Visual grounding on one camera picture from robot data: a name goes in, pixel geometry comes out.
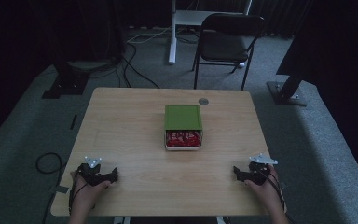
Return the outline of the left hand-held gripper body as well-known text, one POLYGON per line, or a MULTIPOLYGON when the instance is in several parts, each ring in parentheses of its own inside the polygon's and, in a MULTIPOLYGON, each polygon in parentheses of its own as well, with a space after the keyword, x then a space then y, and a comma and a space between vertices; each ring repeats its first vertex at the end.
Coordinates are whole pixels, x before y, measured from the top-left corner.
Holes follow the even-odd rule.
POLYGON ((103 183, 104 181, 112 182, 112 175, 106 174, 101 175, 101 158, 91 158, 88 156, 84 157, 84 162, 79 165, 77 168, 79 174, 84 178, 84 180, 92 185, 93 187, 103 183))

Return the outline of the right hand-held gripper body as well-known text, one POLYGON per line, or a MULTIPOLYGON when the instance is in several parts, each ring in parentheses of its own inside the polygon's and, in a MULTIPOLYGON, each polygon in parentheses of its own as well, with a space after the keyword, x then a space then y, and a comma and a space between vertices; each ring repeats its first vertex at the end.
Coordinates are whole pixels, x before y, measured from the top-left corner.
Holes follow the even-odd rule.
POLYGON ((250 163, 248 164, 249 172, 251 174, 250 180, 257 185, 261 186, 267 180, 270 175, 270 165, 276 165, 277 160, 272 159, 269 156, 260 153, 256 156, 249 158, 250 163))

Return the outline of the row of red packets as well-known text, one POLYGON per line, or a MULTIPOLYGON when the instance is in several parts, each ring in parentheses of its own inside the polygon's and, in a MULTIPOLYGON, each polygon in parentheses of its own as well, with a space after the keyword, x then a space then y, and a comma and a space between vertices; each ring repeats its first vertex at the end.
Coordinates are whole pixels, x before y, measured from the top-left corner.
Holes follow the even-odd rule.
POLYGON ((198 131, 168 131, 166 133, 167 147, 199 147, 201 143, 198 131))

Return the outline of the green box sleeve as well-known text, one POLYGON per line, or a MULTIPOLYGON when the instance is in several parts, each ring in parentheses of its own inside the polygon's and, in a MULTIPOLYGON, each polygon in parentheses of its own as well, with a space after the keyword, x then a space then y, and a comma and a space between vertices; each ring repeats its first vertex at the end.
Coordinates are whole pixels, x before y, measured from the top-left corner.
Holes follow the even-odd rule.
POLYGON ((167 131, 199 131, 202 129, 198 105, 166 105, 164 128, 167 131))

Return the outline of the person's left hand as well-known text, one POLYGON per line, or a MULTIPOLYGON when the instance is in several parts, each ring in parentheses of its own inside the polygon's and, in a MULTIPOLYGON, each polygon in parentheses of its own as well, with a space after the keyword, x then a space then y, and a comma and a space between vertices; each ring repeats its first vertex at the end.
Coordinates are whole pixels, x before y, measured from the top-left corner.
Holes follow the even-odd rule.
POLYGON ((95 205, 102 192, 111 186, 109 181, 104 181, 103 183, 93 187, 92 185, 89 185, 76 171, 71 173, 71 177, 73 179, 73 184, 75 185, 72 207, 74 204, 81 203, 95 205))

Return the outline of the person's right hand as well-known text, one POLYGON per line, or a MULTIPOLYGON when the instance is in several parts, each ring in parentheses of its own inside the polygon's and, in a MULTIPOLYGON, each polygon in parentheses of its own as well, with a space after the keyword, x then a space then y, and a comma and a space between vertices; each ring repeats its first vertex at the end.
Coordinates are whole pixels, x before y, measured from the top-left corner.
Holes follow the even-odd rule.
POLYGON ((272 165, 270 165, 270 175, 263 185, 259 186, 251 180, 245 180, 244 184, 249 187, 257 196, 259 201, 268 210, 271 206, 282 207, 281 196, 278 191, 278 175, 272 165))

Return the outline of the black slanted stand with base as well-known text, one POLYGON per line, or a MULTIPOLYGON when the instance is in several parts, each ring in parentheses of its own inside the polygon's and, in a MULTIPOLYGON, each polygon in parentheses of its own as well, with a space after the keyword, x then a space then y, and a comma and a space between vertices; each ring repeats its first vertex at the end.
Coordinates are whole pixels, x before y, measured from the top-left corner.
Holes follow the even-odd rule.
POLYGON ((307 17, 313 2, 314 0, 307 0, 299 28, 277 70, 277 75, 287 75, 288 78, 284 82, 269 81, 267 83, 276 105, 307 105, 299 90, 299 85, 310 71, 310 57, 305 47, 307 38, 303 25, 307 24, 307 17))

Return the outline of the black stand with flat base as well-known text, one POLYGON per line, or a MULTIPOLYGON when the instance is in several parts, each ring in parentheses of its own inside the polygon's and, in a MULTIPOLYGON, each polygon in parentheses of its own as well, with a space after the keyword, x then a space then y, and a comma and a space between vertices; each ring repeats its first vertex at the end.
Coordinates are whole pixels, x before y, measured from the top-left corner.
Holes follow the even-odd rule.
POLYGON ((43 99, 59 99, 62 95, 82 95, 88 83, 90 73, 76 71, 65 59, 59 41, 49 22, 48 13, 39 1, 39 13, 43 23, 44 33, 48 42, 48 55, 57 71, 57 77, 43 99))

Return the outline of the round grey stand base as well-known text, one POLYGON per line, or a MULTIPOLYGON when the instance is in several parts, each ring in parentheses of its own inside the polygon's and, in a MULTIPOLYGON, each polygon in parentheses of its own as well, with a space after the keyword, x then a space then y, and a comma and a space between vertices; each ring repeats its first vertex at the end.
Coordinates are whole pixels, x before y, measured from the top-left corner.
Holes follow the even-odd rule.
POLYGON ((76 71, 86 73, 107 71, 115 66, 113 63, 108 61, 75 61, 69 62, 68 64, 76 71))

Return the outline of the black folding chair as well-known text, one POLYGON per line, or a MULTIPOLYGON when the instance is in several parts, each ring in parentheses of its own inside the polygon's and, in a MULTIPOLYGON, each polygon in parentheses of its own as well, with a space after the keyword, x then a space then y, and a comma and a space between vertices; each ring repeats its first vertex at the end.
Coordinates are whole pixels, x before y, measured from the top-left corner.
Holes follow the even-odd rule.
POLYGON ((244 89, 255 42, 263 35, 265 20, 256 15, 214 13, 200 26, 200 36, 192 65, 194 88, 198 86, 201 64, 232 66, 233 74, 241 63, 245 71, 241 83, 244 89))

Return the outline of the white desk frame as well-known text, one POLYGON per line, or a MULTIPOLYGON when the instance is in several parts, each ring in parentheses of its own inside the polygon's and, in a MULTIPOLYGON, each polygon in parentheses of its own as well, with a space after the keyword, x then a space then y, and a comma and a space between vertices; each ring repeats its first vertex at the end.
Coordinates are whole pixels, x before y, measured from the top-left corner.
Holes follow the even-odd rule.
POLYGON ((209 16, 212 15, 213 11, 198 11, 198 10, 180 10, 176 8, 176 0, 172 0, 172 12, 171 12, 171 43, 169 51, 168 63, 170 65, 176 62, 176 26, 200 26, 202 22, 209 16))

